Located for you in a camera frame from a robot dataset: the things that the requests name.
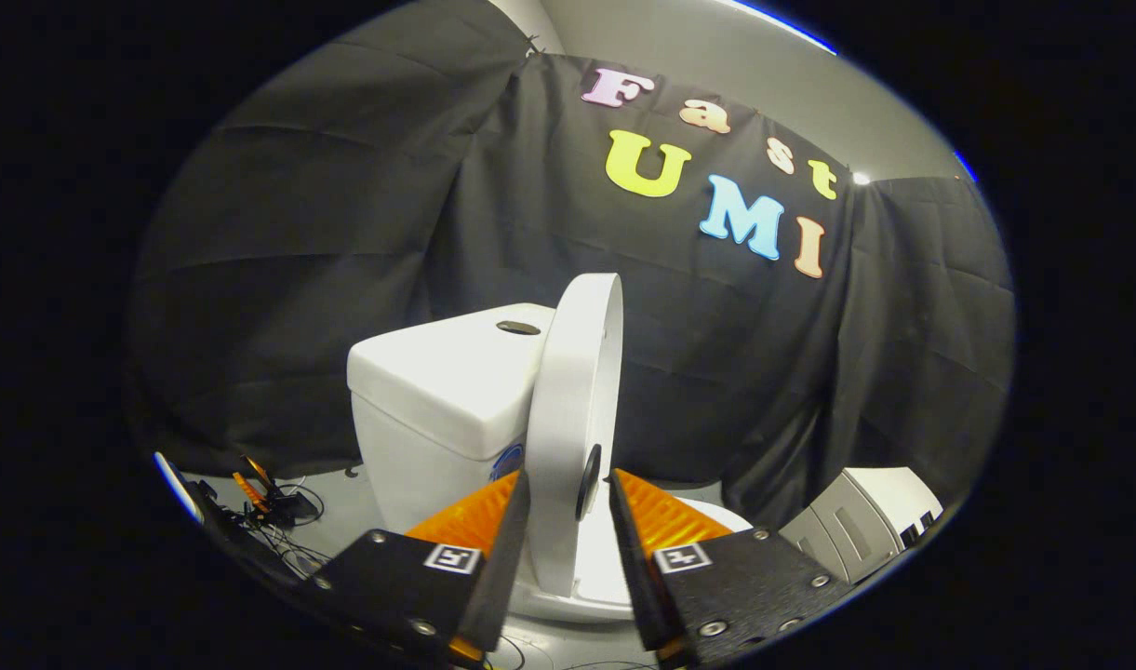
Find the black fabric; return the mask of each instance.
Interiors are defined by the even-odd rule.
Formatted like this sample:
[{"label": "black fabric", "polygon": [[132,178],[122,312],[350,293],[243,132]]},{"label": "black fabric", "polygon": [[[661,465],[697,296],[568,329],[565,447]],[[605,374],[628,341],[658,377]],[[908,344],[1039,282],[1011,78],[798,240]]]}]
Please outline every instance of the black fabric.
[{"label": "black fabric", "polygon": [[[596,68],[654,81],[621,109],[585,102]],[[687,99],[716,101],[734,131],[679,119]],[[609,132],[638,132],[692,153],[674,194],[629,193],[604,171]],[[800,168],[765,157],[778,136]],[[644,151],[640,173],[660,174]],[[805,165],[838,174],[836,200],[815,191]],[[785,204],[779,259],[699,229],[712,200],[709,174],[734,179],[746,204]],[[616,271],[625,293],[625,346],[613,466],[695,484],[721,476],[757,425],[774,434],[825,392],[847,277],[847,169],[750,107],[627,65],[541,56],[512,76],[474,135],[427,259],[433,317],[511,302],[554,305],[584,271]],[[799,226],[820,221],[821,279],[794,269]]]},{"label": "black fabric", "polygon": [[[429,34],[415,41],[416,31]],[[721,479],[759,524],[842,467],[910,466],[950,504],[996,430],[1013,357],[1005,254],[959,179],[857,186],[819,148],[717,92],[635,65],[527,55],[488,2],[418,2],[342,35],[249,98],[193,153],[140,261],[132,343],[150,436],[183,470],[248,452],[283,477],[359,462],[348,349],[512,302],[554,307],[619,273],[616,467]],[[596,68],[654,81],[619,109]],[[724,107],[729,133],[683,101]],[[686,149],[670,195],[605,175],[609,132]],[[793,150],[794,174],[765,152]],[[811,183],[830,166],[835,199]],[[784,207],[779,258],[703,234],[711,174]],[[822,276],[794,266],[818,221]]]},{"label": "black fabric", "polygon": [[[415,41],[414,35],[427,39]],[[181,468],[360,461],[343,366],[409,298],[470,132],[528,45],[486,1],[402,6],[267,82],[184,165],[131,310],[147,434]]]}]

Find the yellow letter u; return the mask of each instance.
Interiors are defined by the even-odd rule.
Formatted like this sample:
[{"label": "yellow letter u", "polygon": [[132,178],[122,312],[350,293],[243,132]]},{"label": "yellow letter u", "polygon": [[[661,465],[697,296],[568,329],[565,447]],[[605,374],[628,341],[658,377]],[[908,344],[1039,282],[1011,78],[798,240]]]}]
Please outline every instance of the yellow letter u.
[{"label": "yellow letter u", "polygon": [[692,159],[690,152],[671,144],[660,144],[665,157],[662,171],[658,178],[644,178],[638,175],[638,158],[651,141],[638,133],[625,131],[610,132],[609,136],[613,139],[613,146],[609,150],[609,160],[604,162],[604,173],[616,185],[648,199],[661,199],[675,193],[683,164]]}]

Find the gray floor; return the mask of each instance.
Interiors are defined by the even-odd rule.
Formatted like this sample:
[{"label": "gray floor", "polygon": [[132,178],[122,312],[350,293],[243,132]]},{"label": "gray floor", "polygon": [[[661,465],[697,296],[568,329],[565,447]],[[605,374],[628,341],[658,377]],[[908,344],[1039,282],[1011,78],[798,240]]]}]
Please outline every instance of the gray floor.
[{"label": "gray floor", "polygon": [[[324,501],[325,512],[320,520],[291,531],[291,538],[295,543],[335,555],[365,531],[384,526],[377,502],[373,500],[373,492],[368,487],[368,479],[364,476],[364,467],[356,467],[352,471],[358,476],[350,478],[344,471],[329,471],[292,481],[277,481],[287,493],[291,492],[292,483],[300,483]],[[190,480],[206,480],[218,494],[218,503],[231,509],[243,509],[243,503],[248,501],[232,478],[192,474],[184,476]],[[720,504],[719,484],[696,491],[671,488],[670,492],[679,497]],[[509,615],[502,635],[512,645],[511,642],[500,640],[496,651],[490,654],[490,661],[496,670],[517,668],[520,662],[517,650],[521,650],[521,655],[526,659],[524,670],[567,670],[590,662],[604,662],[603,665],[590,668],[621,670],[653,662],[653,654],[641,647],[638,633],[632,621],[579,625]]]}]

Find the blue letter m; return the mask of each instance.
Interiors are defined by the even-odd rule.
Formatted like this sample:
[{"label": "blue letter m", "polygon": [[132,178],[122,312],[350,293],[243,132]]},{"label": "blue letter m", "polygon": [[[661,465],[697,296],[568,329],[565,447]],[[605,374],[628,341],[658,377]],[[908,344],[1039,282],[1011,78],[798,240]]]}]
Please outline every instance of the blue letter m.
[{"label": "blue letter m", "polygon": [[729,228],[733,228],[734,242],[740,245],[753,232],[750,250],[772,261],[778,260],[779,217],[784,212],[779,201],[763,195],[752,208],[745,209],[742,190],[732,179],[709,174],[708,182],[712,182],[713,187],[712,208],[708,211],[708,218],[700,221],[700,229],[724,240],[728,237],[728,229],[725,228],[727,218]]}]

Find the toilet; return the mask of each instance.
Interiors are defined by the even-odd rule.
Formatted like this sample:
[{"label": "toilet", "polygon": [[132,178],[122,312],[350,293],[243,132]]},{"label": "toilet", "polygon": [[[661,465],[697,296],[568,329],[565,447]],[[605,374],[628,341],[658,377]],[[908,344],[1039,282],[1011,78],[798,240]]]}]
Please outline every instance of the toilet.
[{"label": "toilet", "polygon": [[[348,354],[357,441],[387,530],[406,534],[526,468],[531,512],[511,613],[633,619],[602,480],[621,312],[617,275],[583,275],[556,309],[524,302],[426,323]],[[684,502],[734,531],[750,528],[719,505]]]}]

